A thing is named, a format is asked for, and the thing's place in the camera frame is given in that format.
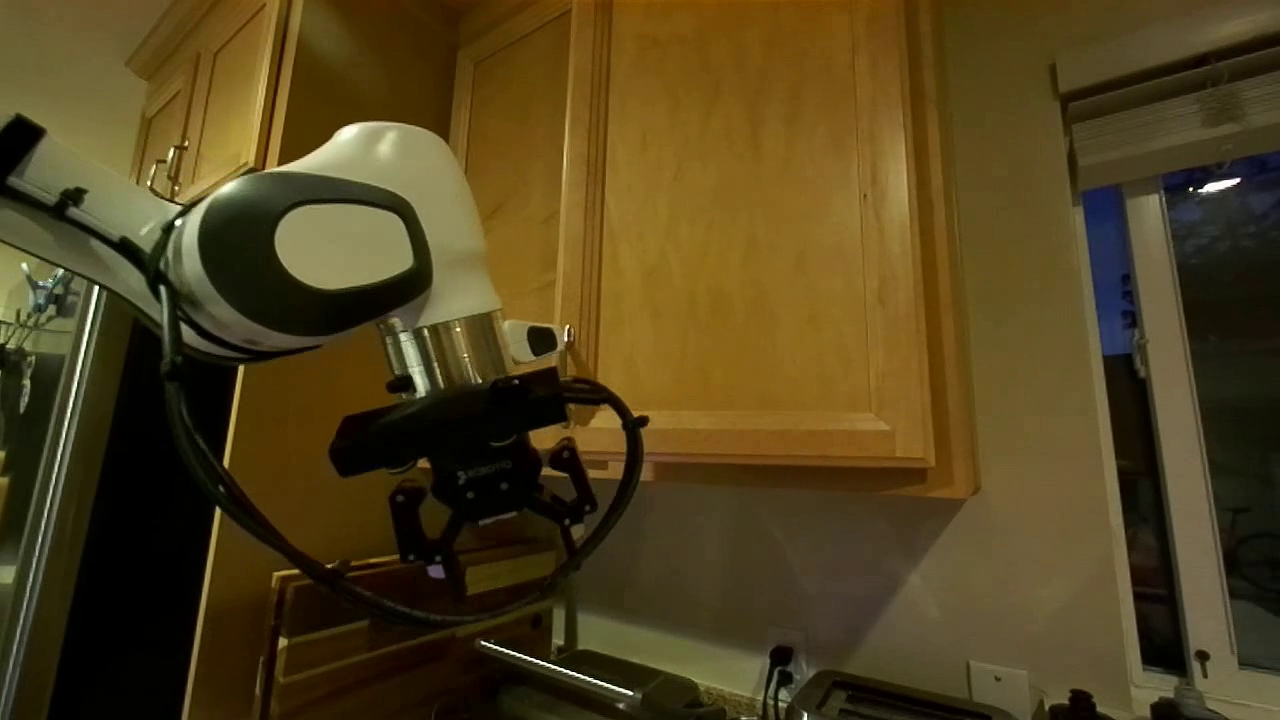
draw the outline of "refrigerator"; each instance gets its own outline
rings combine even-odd
[[[0,714],[182,714],[213,507],[167,441],[155,332],[65,284],[40,322],[32,271],[0,288]],[[213,446],[231,383],[235,368],[189,370]]]

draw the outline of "kitchen cabinet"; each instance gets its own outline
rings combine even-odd
[[[458,626],[405,632],[366,622],[362,613],[334,600],[296,572],[278,580],[278,613],[269,622],[262,720],[405,720],[405,714],[482,714],[493,690],[507,681],[482,653],[493,641],[516,653],[554,653],[554,613]],[[354,582],[408,600],[431,586],[412,563],[354,568]]]
[[[454,149],[482,203],[503,315],[588,322],[591,271],[580,266],[599,249],[599,8],[542,0],[503,16],[482,0],[465,16]]]
[[[972,492],[924,11],[473,8],[454,121],[503,309],[580,327],[653,476]]]
[[[200,2],[182,47],[135,55],[151,80],[135,171],[161,194],[191,199],[266,164],[282,16],[282,0]]]
[[[454,64],[458,11],[450,0],[176,0],[131,55],[151,88],[142,171],[151,149],[186,135],[182,194],[191,199],[245,168],[314,152],[347,121],[408,121],[443,132]],[[328,469],[339,417],[387,398],[376,332],[242,368],[226,462],[314,554],[387,554],[398,552],[391,479],[380,471],[338,479]],[[253,714],[282,568],[282,554],[215,516],[186,714]]]

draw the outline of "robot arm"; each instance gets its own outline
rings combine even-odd
[[[3,203],[3,244],[161,320],[147,274],[119,257],[131,244],[176,288],[186,345],[208,355],[262,358],[320,346],[369,320],[412,332],[500,309],[470,179],[425,128],[347,122],[314,154],[227,179],[196,209],[68,158],[21,114],[0,149],[14,152],[7,194],[111,241],[93,244],[32,203]]]
[[[357,476],[428,461],[428,488],[391,497],[405,559],[450,568],[460,527],[536,513],[560,527],[571,572],[638,492],[644,417],[591,378],[507,370],[513,338],[496,322],[470,179],[450,142],[425,128],[347,122],[306,158],[227,179],[200,203],[176,209],[124,176],[75,164],[40,122],[0,113],[0,244],[124,295],[163,332],[167,355],[253,362],[380,322],[401,403],[347,417],[334,462]],[[191,441],[182,390],[167,394],[176,441],[215,505],[314,580],[334,582],[334,572],[296,552]],[[624,485],[580,545],[571,527],[597,498],[571,441],[550,457],[528,443],[528,433],[568,420],[563,403],[610,403],[629,434]],[[545,488],[550,469],[571,479],[571,497]],[[415,520],[425,497],[450,507],[439,536]]]

